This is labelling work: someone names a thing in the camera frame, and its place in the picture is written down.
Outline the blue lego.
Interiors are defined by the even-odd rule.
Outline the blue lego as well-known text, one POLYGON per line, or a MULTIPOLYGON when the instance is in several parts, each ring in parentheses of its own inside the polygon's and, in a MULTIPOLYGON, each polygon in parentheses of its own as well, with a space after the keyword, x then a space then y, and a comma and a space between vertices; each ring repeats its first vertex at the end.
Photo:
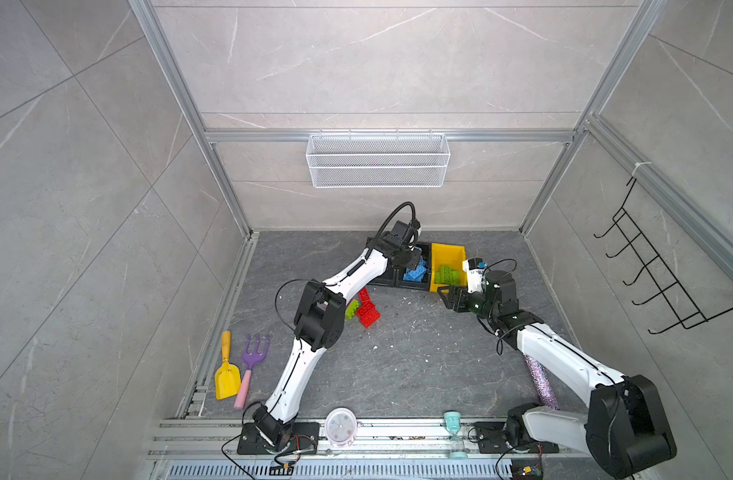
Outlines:
POLYGON ((403 274, 402 280, 405 282, 423 283, 426 272, 426 261, 424 258, 421 258, 418 266, 414 270, 406 270, 403 274))

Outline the green lego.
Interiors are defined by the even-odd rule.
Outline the green lego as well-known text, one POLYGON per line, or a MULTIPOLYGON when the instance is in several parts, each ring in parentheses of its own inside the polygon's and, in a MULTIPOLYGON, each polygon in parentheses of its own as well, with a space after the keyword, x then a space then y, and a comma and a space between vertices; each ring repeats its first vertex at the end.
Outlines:
POLYGON ((461 273, 449 265, 440 265, 433 274, 433 282, 436 285, 462 286, 461 273))
POLYGON ((354 319, 358 309, 360 309, 360 302, 358 300, 350 301, 350 303, 348 303, 348 307, 346 307, 346 320, 354 319))

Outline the red lego brick stack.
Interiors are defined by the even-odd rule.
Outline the red lego brick stack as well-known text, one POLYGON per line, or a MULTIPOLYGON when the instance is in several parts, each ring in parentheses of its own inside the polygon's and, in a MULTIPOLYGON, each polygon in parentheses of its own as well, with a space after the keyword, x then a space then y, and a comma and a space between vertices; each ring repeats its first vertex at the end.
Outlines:
POLYGON ((358 292, 358 302, 360 302, 360 307, 356 309, 356 316, 358 316, 362 326, 368 329, 380 318, 380 313, 373 304, 366 288, 362 288, 358 292))

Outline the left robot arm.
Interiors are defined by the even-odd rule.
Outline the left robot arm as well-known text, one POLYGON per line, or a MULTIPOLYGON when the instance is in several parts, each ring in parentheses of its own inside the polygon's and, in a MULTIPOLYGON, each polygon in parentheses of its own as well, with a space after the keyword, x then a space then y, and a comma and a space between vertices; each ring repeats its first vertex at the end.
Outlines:
POLYGON ((392 230, 372 238, 342 271, 324 281, 306 283, 294 314, 290 359, 270 398, 252 415, 258 433, 274 450, 284 449, 292 439, 304 390, 322 355, 342 336, 350 300, 388 266, 416 267, 419 251, 415 244, 420 232, 418 220, 398 221, 392 230))

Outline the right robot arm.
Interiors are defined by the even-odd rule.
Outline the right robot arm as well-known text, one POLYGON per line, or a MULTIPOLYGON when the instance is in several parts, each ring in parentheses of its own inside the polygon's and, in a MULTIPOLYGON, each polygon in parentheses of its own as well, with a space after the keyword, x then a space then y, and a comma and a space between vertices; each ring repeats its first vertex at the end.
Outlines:
POLYGON ((485 332, 550 371, 583 401, 584 414, 524 404, 509 410, 506 442, 514 450, 553 443, 590 455, 615 479, 672 460, 677 454, 657 387, 643 375, 625 375, 563 339, 541 318, 519 305, 509 271, 493 270, 478 258, 463 262, 464 286, 444 285, 444 306, 471 313, 485 332))

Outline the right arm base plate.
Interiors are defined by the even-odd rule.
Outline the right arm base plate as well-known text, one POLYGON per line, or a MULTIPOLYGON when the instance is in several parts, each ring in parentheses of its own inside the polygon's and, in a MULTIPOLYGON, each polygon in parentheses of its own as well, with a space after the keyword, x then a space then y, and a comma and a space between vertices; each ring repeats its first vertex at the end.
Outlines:
POLYGON ((518 454, 558 454, 560 452, 559 447, 554 443, 516 439, 508 433, 504 421, 474 422, 467 436, 468 440, 478 447, 481 454, 500 454, 506 451, 518 454))

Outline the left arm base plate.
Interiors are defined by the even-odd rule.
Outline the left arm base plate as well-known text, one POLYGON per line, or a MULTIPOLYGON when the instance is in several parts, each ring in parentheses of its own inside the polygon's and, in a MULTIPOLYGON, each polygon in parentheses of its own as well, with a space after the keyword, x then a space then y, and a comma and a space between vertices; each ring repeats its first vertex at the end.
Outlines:
POLYGON ((300 440, 302 447, 313 447, 314 451, 318 450, 320 438, 320 424, 318 422, 296 422, 292 426, 292 430, 280 436, 280 442, 275 444, 272 440, 265 438, 258 430, 258 426, 254 423, 248 423, 242 428, 242 434, 238 437, 238 447, 236 453, 238 455, 270 455, 278 454, 282 451, 290 451, 290 448, 296 446, 296 442, 300 440))

